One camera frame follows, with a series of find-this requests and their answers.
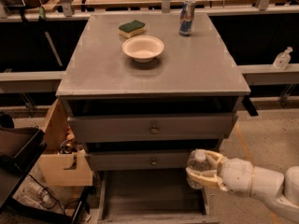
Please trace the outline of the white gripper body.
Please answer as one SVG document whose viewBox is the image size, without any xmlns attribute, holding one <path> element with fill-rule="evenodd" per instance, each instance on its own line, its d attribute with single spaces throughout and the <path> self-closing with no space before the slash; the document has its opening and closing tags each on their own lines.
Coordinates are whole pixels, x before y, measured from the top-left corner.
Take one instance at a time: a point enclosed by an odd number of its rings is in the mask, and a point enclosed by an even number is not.
<svg viewBox="0 0 299 224">
<path fill-rule="evenodd" d="M 238 196 L 249 197 L 253 165 L 249 161 L 237 158 L 224 162 L 221 166 L 221 189 Z"/>
</svg>

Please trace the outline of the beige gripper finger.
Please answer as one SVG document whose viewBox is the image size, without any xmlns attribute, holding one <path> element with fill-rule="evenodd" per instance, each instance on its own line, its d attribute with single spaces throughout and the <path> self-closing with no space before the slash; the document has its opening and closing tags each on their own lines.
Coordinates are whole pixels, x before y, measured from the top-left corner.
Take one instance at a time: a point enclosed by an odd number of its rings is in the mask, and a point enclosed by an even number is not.
<svg viewBox="0 0 299 224">
<path fill-rule="evenodd" d="M 186 172 L 192 181 L 200 184 L 203 187 L 221 189 L 223 191 L 228 190 L 223 183 L 223 179 L 217 175 L 216 170 L 200 172 L 187 167 Z"/>
<path fill-rule="evenodd" d="M 222 176 L 224 164 L 228 161 L 228 158 L 211 150 L 206 150 L 206 159 L 209 162 L 210 170 L 215 171 L 217 176 Z"/>
</svg>

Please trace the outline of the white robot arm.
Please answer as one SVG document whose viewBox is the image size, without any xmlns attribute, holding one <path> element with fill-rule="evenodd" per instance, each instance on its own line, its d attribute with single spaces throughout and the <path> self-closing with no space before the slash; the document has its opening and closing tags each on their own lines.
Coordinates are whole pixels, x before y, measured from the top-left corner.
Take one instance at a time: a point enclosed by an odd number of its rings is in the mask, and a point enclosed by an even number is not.
<svg viewBox="0 0 299 224">
<path fill-rule="evenodd" d="M 285 174 L 253 165 L 238 158 L 229 159 L 205 149 L 191 152 L 186 163 L 191 188 L 214 188 L 262 202 L 270 211 L 299 223 L 299 167 Z"/>
</svg>

